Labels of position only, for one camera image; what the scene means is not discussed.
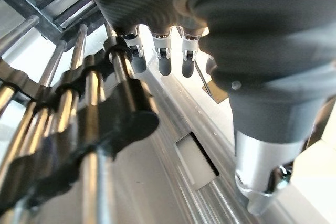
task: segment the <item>carbon fiber texture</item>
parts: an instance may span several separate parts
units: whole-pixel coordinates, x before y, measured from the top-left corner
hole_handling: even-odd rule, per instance
[[[164,33],[208,26],[200,40],[217,72],[278,78],[330,62],[336,52],[334,0],[95,0],[120,33],[137,24]]]

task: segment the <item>shiny metal surface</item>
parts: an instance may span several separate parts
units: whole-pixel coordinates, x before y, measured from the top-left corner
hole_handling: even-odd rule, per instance
[[[121,51],[117,51],[115,55],[112,56],[114,72],[119,83],[129,79],[126,57],[126,53]]]
[[[293,161],[301,153],[304,142],[268,143],[237,132],[235,178],[239,191],[249,199],[249,212],[264,213],[277,191],[288,185],[287,181],[281,181],[281,174],[277,176],[279,179],[271,174],[277,167]]]
[[[53,0],[43,11],[55,18],[77,1],[78,0]]]
[[[87,154],[81,163],[83,188],[83,224],[113,224],[116,222],[113,192],[112,159],[102,150]]]
[[[248,188],[265,192],[271,171],[293,161],[302,151],[303,141],[276,144],[260,141],[237,132],[236,173]]]
[[[36,113],[36,122],[35,124],[31,124],[28,129],[28,133],[19,152],[20,156],[32,154],[39,147],[51,113],[51,110],[48,108],[42,108]]]
[[[92,106],[105,100],[103,79],[100,73],[95,71],[88,73],[85,98],[86,104]],[[96,116],[98,116],[98,111],[91,110],[86,132],[89,139],[96,137],[99,132]],[[83,189],[82,223],[116,223],[111,165],[112,158],[105,157],[101,149],[94,150],[83,158],[80,166]]]
[[[84,24],[81,24],[77,33],[77,40],[75,43],[74,52],[72,53],[70,70],[78,68],[83,63],[87,32],[88,27]]]
[[[15,94],[15,89],[8,85],[1,85],[0,87],[0,116],[4,113],[5,109],[12,100]]]
[[[160,126],[149,139],[165,167],[186,223],[263,223],[238,201],[234,150],[229,140],[173,76],[160,76],[155,62],[149,63],[151,72],[140,75],[151,88],[159,109]],[[175,142],[190,131],[220,173],[198,191],[192,189],[174,148]]]
[[[61,96],[58,112],[55,115],[54,130],[64,131],[76,118],[79,95],[76,90],[67,89]]]
[[[21,149],[21,146],[23,144],[24,136],[26,135],[28,131],[28,127],[31,123],[31,120],[33,118],[33,110],[36,106],[35,102],[30,102],[27,106],[27,109],[14,133],[14,136],[7,148],[6,154],[3,158],[3,161],[0,166],[0,188],[2,187],[3,180],[6,176],[6,172],[8,169],[9,164],[12,162],[12,160],[17,157],[19,154],[19,150]]]
[[[81,9],[79,9],[78,11],[76,11],[74,14],[72,14],[66,21],[64,21],[62,24],[60,24],[59,26],[62,28],[67,28],[69,25],[71,25],[73,22],[76,21],[76,19],[83,14],[83,12],[85,12],[86,10],[88,10],[90,7],[92,7],[93,5],[95,5],[95,2],[93,0],[91,0],[90,2],[88,2],[85,6],[83,6]]]
[[[12,45],[18,42],[18,40],[30,29],[32,29],[38,22],[39,17],[36,15],[30,16],[4,37],[0,38],[0,56],[2,56],[4,52],[7,51]]]
[[[50,57],[50,60],[47,64],[47,67],[45,68],[44,72],[42,73],[42,76],[40,78],[39,84],[44,86],[50,86],[52,79],[54,78],[56,69],[58,67],[59,61],[61,60],[62,54],[64,52],[64,49],[66,47],[66,42],[61,40],[55,48],[54,53]]]
[[[195,61],[195,68],[196,68],[196,70],[197,70],[197,72],[198,72],[198,74],[199,74],[199,76],[200,76],[200,78],[201,78],[201,80],[202,80],[202,82],[203,82],[203,85],[204,85],[204,87],[205,87],[205,89],[206,89],[206,92],[207,92],[208,95],[210,95],[210,97],[213,99],[214,97],[213,97],[212,94],[211,94],[211,90],[210,90],[208,84],[206,83],[206,81],[205,81],[205,79],[204,79],[204,76],[202,75],[202,72],[201,72],[201,70],[200,70],[200,67],[198,66],[198,64],[197,64],[196,61]]]
[[[86,76],[85,100],[87,105],[93,106],[105,100],[104,80],[100,73],[91,71]]]

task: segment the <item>white surface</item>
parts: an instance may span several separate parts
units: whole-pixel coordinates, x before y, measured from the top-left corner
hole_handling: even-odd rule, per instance
[[[216,178],[208,161],[190,135],[176,142],[176,148],[194,190],[201,189]]]

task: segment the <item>robotic hand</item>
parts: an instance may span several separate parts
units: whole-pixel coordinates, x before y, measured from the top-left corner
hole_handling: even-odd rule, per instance
[[[209,28],[199,43],[216,61],[212,79],[229,93],[237,187],[248,210],[262,213],[288,182],[287,166],[301,152],[318,110],[336,93],[333,0],[95,2],[117,33],[149,26],[164,75],[170,73],[170,28],[184,28],[185,76],[193,72],[199,39],[187,31]]]

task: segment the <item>chrome rod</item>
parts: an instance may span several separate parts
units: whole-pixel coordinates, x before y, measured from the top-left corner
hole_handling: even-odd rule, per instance
[[[20,121],[20,124],[18,125],[17,130],[14,133],[11,143],[7,148],[7,152],[0,166],[0,188],[2,187],[9,164],[19,154],[19,150],[21,149],[24,136],[26,135],[30,122],[34,116],[35,106],[35,102],[30,102],[28,104],[27,109]]]
[[[64,52],[64,49],[65,49],[66,45],[67,45],[66,42],[63,41],[63,40],[61,40],[57,44],[57,46],[55,48],[55,51],[52,54],[52,56],[50,57],[48,65],[47,65],[46,69],[44,70],[44,72],[43,72],[43,74],[40,78],[40,81],[39,81],[40,85],[44,85],[44,86],[50,86],[51,85],[51,81],[54,78],[56,69],[57,69],[58,64],[61,60],[61,57],[62,57],[62,54]]]
[[[114,72],[117,78],[117,81],[120,83],[122,81],[126,81],[130,78],[128,74],[128,68],[126,64],[126,53],[117,51],[112,56],[112,63],[114,67]]]
[[[105,100],[100,73],[89,72],[85,91],[88,106],[96,106],[100,101]],[[94,140],[99,132],[98,111],[91,110],[88,118],[90,122],[87,125],[86,137]],[[83,188],[82,223],[84,224],[116,223],[111,165],[112,158],[105,156],[100,148],[90,152],[82,160],[80,173]]]
[[[2,56],[12,45],[19,41],[30,29],[39,22],[36,15],[30,16],[20,25],[0,39],[0,56]]]
[[[70,70],[78,68],[83,63],[87,31],[88,27],[81,24],[72,53]],[[63,92],[52,130],[62,132],[76,118],[78,100],[79,94],[76,90],[67,89]]]
[[[61,96],[58,113],[55,116],[54,131],[63,132],[76,118],[79,94],[76,90],[67,89]]]
[[[199,76],[200,76],[200,78],[201,78],[201,80],[202,80],[202,82],[203,82],[203,85],[204,85],[204,87],[205,87],[205,89],[206,89],[206,92],[208,93],[208,95],[210,95],[210,97],[211,97],[212,99],[214,99],[214,97],[212,96],[211,90],[210,90],[210,88],[209,88],[209,86],[208,86],[208,83],[206,83],[206,81],[205,81],[205,79],[204,79],[204,76],[202,75],[202,72],[201,72],[201,70],[200,70],[200,67],[198,66],[198,64],[197,64],[196,61],[195,61],[195,68],[196,68],[196,70],[197,70],[197,72],[198,72],[198,74],[199,74]]]
[[[11,102],[15,89],[8,85],[1,85],[0,87],[0,116],[4,113],[5,109]]]
[[[78,68],[83,63],[87,32],[88,27],[84,24],[81,24],[77,33],[77,40],[74,46],[74,52],[72,53],[70,70]]]
[[[62,53],[64,51],[65,42],[60,41],[60,43],[56,46],[56,49],[50,58],[47,67],[45,71],[43,72],[41,78],[40,78],[40,85],[49,86],[51,84],[51,81],[55,75],[57,66],[59,64],[60,58],[62,56]],[[11,140],[11,143],[9,144],[9,147],[7,148],[7,152],[4,156],[3,162],[0,166],[0,188],[2,186],[3,179],[6,175],[8,165],[15,159],[18,154],[20,153],[20,150],[23,145],[23,141],[25,139],[26,133],[28,132],[28,128],[32,122],[32,119],[34,117],[34,108],[36,106],[36,103],[33,101],[30,101],[26,111],[14,133],[14,136]]]
[[[40,147],[40,141],[44,136],[51,113],[48,108],[42,108],[36,113],[36,123],[31,125],[32,130],[28,130],[19,152],[20,156],[32,154]]]

